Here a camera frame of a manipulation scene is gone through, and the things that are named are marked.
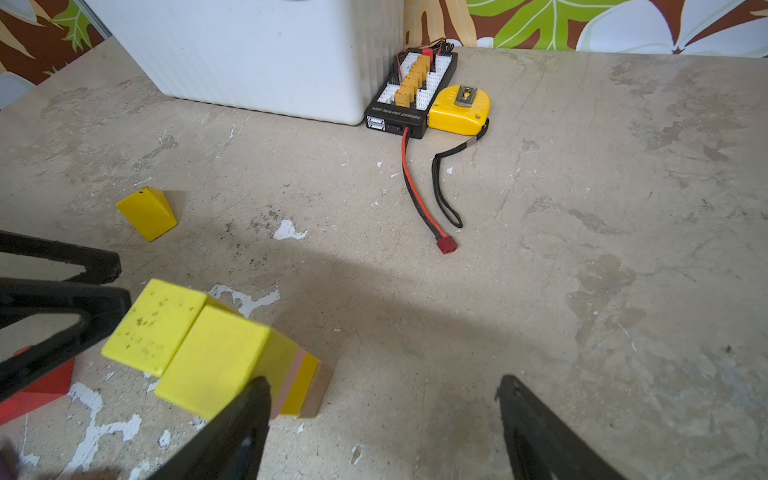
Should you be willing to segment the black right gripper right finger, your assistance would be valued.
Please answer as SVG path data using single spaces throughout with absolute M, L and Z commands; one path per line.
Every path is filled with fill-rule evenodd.
M 524 383 L 505 375 L 496 391 L 515 479 L 621 479 Z

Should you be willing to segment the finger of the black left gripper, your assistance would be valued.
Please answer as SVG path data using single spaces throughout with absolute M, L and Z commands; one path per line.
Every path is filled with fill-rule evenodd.
M 66 279 L 66 282 L 104 285 L 115 281 L 122 272 L 121 260 L 116 252 L 8 231 L 1 232 L 1 252 L 84 268 L 83 272 Z
M 132 306 L 122 288 L 1 280 L 1 399 L 109 337 Z

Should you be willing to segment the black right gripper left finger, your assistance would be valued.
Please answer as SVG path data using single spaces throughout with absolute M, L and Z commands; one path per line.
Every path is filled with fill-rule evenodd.
M 251 380 L 153 479 L 255 479 L 269 432 L 270 385 Z

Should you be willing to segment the lime cube block front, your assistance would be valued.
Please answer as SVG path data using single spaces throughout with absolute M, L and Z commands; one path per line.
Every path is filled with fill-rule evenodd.
M 207 306 L 236 312 L 205 292 L 152 279 L 105 343 L 102 355 L 161 377 Z

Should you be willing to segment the lime cube block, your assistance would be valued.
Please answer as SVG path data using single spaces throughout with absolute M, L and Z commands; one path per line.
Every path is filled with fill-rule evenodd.
M 251 380 L 264 377 L 272 410 L 298 348 L 269 326 L 208 306 L 160 378 L 155 395 L 211 421 Z
M 105 343 L 102 355 L 161 377 L 207 306 L 236 312 L 205 292 L 152 279 Z

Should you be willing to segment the red arch wood block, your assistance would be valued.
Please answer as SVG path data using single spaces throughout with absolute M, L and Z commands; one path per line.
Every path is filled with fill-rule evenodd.
M 75 359 L 35 381 L 1 403 L 0 424 L 4 425 L 66 396 L 72 383 Z

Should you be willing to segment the yellow arch wood block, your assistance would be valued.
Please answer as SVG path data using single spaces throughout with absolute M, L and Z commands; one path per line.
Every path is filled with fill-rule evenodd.
M 307 395 L 309 394 L 319 361 L 313 355 L 301 351 L 301 364 L 291 372 L 291 382 L 286 383 L 290 389 L 282 402 L 280 415 L 300 416 Z

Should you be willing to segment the natural wood arch block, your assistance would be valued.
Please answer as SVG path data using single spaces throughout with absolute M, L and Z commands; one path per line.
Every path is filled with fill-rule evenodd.
M 317 416 L 330 385 L 332 375 L 332 368 L 324 363 L 318 364 L 299 412 L 299 418 L 315 418 Z

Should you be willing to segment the pink rectangular wood block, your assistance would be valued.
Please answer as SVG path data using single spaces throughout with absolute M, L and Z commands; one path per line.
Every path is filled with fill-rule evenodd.
M 282 409 L 293 387 L 293 384 L 303 365 L 305 355 L 306 355 L 306 351 L 302 347 L 299 347 L 296 355 L 294 356 L 293 363 L 291 364 L 291 368 L 285 377 L 285 381 L 283 383 L 282 389 L 280 390 L 280 395 L 277 397 L 277 400 L 275 401 L 272 407 L 272 410 L 270 412 L 271 420 L 274 420 L 282 412 Z

